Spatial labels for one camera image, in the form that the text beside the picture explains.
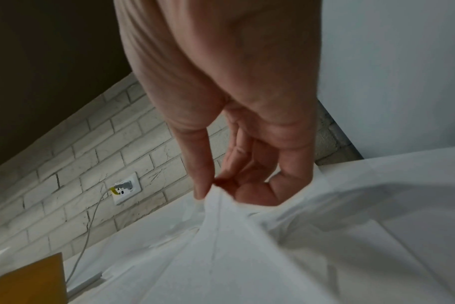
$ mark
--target hand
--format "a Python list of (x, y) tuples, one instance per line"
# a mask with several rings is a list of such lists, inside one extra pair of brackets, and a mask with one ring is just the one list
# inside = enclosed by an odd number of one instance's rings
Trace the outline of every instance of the hand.
[[(279, 205), (312, 180), (321, 0), (115, 0), (127, 59), (204, 198)], [(215, 180), (206, 127), (231, 136)], [(277, 164), (281, 172), (268, 178)]]

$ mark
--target wall socket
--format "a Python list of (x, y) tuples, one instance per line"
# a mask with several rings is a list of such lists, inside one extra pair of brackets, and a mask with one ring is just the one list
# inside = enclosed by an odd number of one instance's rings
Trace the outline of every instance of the wall socket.
[[(116, 185), (125, 183), (130, 181), (132, 184), (132, 189), (121, 189), (121, 188), (116, 188)], [(119, 205), (126, 201), (127, 199), (135, 196), (139, 192), (141, 192), (141, 185), (139, 185), (139, 180), (138, 180), (138, 175), (136, 173), (131, 174), (127, 178), (118, 181), (117, 183), (114, 184), (114, 188), (116, 191), (119, 193), (119, 195), (112, 194), (112, 198), (114, 199), (114, 204)]]

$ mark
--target electrical cord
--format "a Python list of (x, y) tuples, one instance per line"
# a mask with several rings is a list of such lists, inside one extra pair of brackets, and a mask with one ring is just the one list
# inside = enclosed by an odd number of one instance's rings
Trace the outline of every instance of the electrical cord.
[(82, 251), (81, 251), (80, 255), (77, 257), (76, 263), (74, 263), (74, 267), (71, 270), (71, 274), (69, 275), (69, 277), (67, 277), (66, 284), (72, 278), (74, 272), (76, 271), (76, 268), (78, 267), (79, 261), (81, 260), (81, 257), (83, 256), (84, 251), (86, 250), (86, 248), (88, 246), (89, 235), (91, 234), (91, 227), (93, 225), (94, 217), (96, 216), (96, 211), (98, 210), (99, 203), (101, 203), (101, 200), (103, 199), (103, 196), (105, 194), (107, 194), (109, 191), (111, 191), (114, 195), (119, 195), (119, 193), (116, 191), (116, 189), (132, 189), (132, 188), (133, 188), (133, 185), (131, 184), (130, 181), (128, 181), (128, 182), (125, 182), (125, 183), (122, 183), (122, 184), (119, 184), (119, 185), (115, 185), (114, 187), (109, 188), (108, 191), (104, 192), (101, 195), (101, 197), (99, 198), (99, 201), (96, 203), (96, 208), (94, 209), (94, 213), (92, 214), (92, 219), (91, 219), (91, 221), (89, 223), (89, 227), (87, 228), (86, 242), (84, 242), (84, 247), (82, 248)]

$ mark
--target dark ceiling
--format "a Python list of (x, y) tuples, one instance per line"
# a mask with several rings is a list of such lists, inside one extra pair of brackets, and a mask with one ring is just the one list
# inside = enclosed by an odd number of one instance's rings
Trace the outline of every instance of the dark ceiling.
[(129, 71), (112, 0), (0, 0), (0, 164)]

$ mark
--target white outlet plate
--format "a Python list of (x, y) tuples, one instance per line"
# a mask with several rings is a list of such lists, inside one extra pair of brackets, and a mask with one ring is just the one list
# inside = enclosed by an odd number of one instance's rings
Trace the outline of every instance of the white outlet plate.
[[(116, 188), (116, 185), (125, 183), (127, 181), (130, 181), (132, 184), (131, 190)], [(119, 204), (123, 203), (124, 201), (126, 201), (127, 199), (129, 199), (129, 198), (135, 196), (136, 194), (138, 194), (139, 192), (141, 192), (141, 185), (139, 185), (139, 180), (138, 180), (138, 176), (136, 175), (136, 173), (133, 173), (130, 176), (128, 176), (127, 178), (115, 183), (114, 188), (119, 193), (119, 195), (112, 194), (115, 205), (119, 205)]]

